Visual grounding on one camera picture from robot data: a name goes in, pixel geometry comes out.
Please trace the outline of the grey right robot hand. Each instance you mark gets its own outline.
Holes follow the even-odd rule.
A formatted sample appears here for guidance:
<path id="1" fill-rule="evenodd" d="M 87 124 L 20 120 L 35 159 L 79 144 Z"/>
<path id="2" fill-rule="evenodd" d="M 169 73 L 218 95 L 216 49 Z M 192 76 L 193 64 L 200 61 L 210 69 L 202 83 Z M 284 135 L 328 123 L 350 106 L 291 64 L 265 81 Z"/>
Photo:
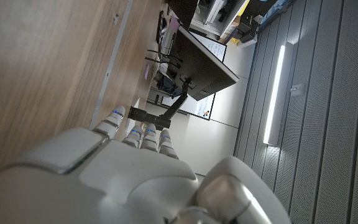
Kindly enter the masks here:
<path id="1" fill-rule="evenodd" d="M 164 130 L 115 134 L 125 109 L 62 132 L 0 170 L 0 223 L 289 223 L 271 189 L 226 157 L 199 180 Z"/>

